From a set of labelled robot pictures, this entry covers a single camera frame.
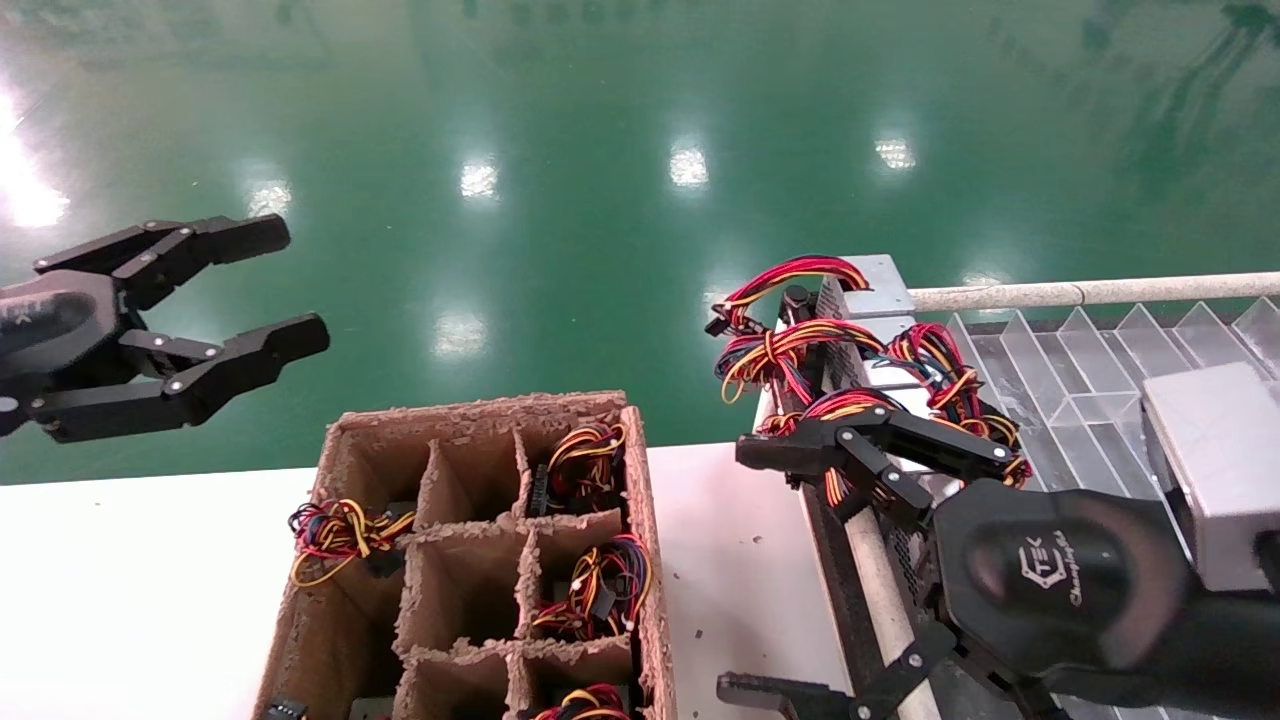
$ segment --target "wire connector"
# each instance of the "wire connector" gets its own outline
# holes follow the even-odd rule
[[[712,337],[719,337],[724,334],[726,331],[728,331],[728,319],[721,316],[712,318],[710,322],[703,328],[703,332]]]
[[[365,559],[365,568],[375,578],[390,578],[404,566],[403,550],[375,550]]]
[[[530,518],[541,518],[547,515],[547,486],[550,482],[550,468],[547,464],[538,465],[534,470],[534,483],[529,487],[529,507],[526,510]]]
[[[307,720],[307,706],[278,697],[262,711],[262,720]]]
[[[617,605],[618,596],[607,587],[600,587],[595,593],[595,602],[591,603],[591,616],[608,623],[609,614],[613,612],[613,606]]]

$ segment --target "white pipe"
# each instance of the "white pipe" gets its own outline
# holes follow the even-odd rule
[[[1280,295],[1280,272],[913,290],[916,313]]]

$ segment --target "metal rack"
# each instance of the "metal rack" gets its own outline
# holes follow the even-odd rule
[[[867,274],[874,290],[845,293],[838,284],[828,282],[819,300],[819,314],[854,320],[881,340],[887,341],[915,322],[916,297],[928,297],[924,305],[936,310],[938,297],[957,296],[943,292],[934,297],[929,293],[937,291],[908,291],[887,255],[846,259]],[[1167,282],[1142,282],[1160,287],[1153,296],[1156,300],[1185,299],[1178,297],[1176,288],[1171,290]],[[1123,281],[1108,283],[1115,284],[1108,290],[1126,291]],[[1197,287],[1194,283],[1187,286],[1192,291]],[[1243,283],[1239,287],[1258,286]],[[1222,292],[1212,296],[1231,295]],[[1083,291],[1066,296],[1094,300]],[[1016,300],[1016,293],[1002,297]],[[1101,300],[1111,301],[1112,297]],[[1140,290],[1137,297],[1142,297]],[[973,306],[972,299],[965,302]],[[1052,304],[1032,301],[1028,305]],[[986,380],[979,395],[1021,425],[1023,447],[1036,470],[1028,484],[1032,491],[1089,488],[1135,498],[1162,497],[1153,483],[1142,437],[1140,388],[1147,378],[1243,361],[1258,373],[1280,402],[1280,310],[1266,297],[1258,297],[1245,313],[1230,320],[1220,318],[1203,301],[1196,302],[1185,315],[1164,318],[1164,322],[1138,302],[1119,323],[1103,322],[1101,327],[1080,306],[1073,307],[1060,323],[1033,322],[1018,309],[1010,313],[1011,316],[1001,323],[966,324],[952,315],[946,324],[963,356]],[[861,363],[856,355],[846,355],[831,360],[828,379],[833,387],[858,382],[881,388],[913,413],[928,414],[927,392],[904,370]],[[760,410],[768,411],[771,406],[772,401],[765,398]],[[908,464],[904,468],[915,469]],[[938,480],[932,488],[936,492],[946,482],[945,478]],[[817,525],[815,534],[820,534]],[[873,632],[882,655],[891,657],[911,637],[911,606],[902,597],[901,561],[906,550],[902,538],[884,537],[876,530],[868,518],[851,521],[846,532],[855,568],[835,564],[826,570],[860,577],[864,597],[859,600],[865,602],[873,620],[873,628],[863,629]],[[838,607],[833,610],[837,615],[841,612]],[[931,697],[914,697],[904,703],[900,716],[904,720],[1019,717],[1011,705],[997,701],[950,664],[934,673],[928,694]],[[1158,707],[1112,708],[1074,698],[1062,701],[1076,720],[1206,717]]]

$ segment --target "cardboard box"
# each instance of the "cardboard box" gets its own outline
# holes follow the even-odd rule
[[[626,507],[527,518],[531,468],[570,429],[626,429]],[[416,501],[406,565],[376,579],[361,561],[314,588],[288,584],[255,719],[275,697],[311,720],[347,720],[357,697],[394,696],[394,720],[515,720],[566,683],[626,684],[649,720],[676,720],[675,683],[640,413],[621,392],[531,395],[343,415],[329,428],[312,498],[378,509]],[[540,637],[550,574],[630,529],[653,560],[631,635]]]

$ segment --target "cardboard compartment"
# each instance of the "cardboard compartment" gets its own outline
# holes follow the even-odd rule
[[[508,667],[500,647],[449,657],[415,651],[396,697],[394,720],[502,720]]]
[[[517,711],[540,711],[559,705],[572,691],[596,683],[614,685],[631,708],[644,705],[627,638],[585,643],[527,643],[521,648],[525,687],[512,702]]]
[[[276,634],[262,682],[266,698],[307,698],[312,720],[346,720],[353,700],[393,694],[403,674],[392,651],[397,606],[381,600],[398,593],[403,579],[370,583],[378,596],[357,601],[339,578],[291,587],[279,619],[289,630]]]
[[[509,639],[520,606],[516,584],[527,534],[500,525],[438,528],[410,541],[396,651],[448,650]]]
[[[535,419],[534,421],[527,421],[522,424],[517,432],[520,438],[520,450],[522,450],[520,456],[520,473],[521,473],[521,495],[517,507],[520,509],[518,516],[526,516],[529,506],[529,491],[534,483],[534,473],[539,465],[547,464],[552,454],[556,450],[556,445],[573,430],[585,424],[602,423],[604,425],[614,425],[618,423],[622,415],[621,409],[608,409],[600,413],[591,414],[561,414],[561,415],[547,415]],[[614,486],[620,492],[626,492],[626,473],[621,473],[613,478]],[[548,510],[547,514],[589,514],[594,510]]]
[[[380,428],[330,430],[316,470],[315,495],[349,497],[380,511],[390,502],[417,502],[431,443]]]
[[[558,515],[549,518],[545,524],[539,524],[530,548],[532,562],[527,564],[536,569],[536,575],[521,588],[525,593],[525,602],[534,609],[534,615],[548,602],[561,600],[556,597],[557,584],[561,585],[559,594],[568,592],[566,585],[573,574],[577,559],[584,552],[593,546],[608,542],[609,538],[621,533],[622,528],[622,514],[618,510],[581,516]],[[552,633],[532,624],[529,628],[529,637],[532,639],[556,638]]]
[[[415,528],[492,521],[511,512],[520,495],[517,439],[509,425],[484,423],[475,434],[431,441]]]

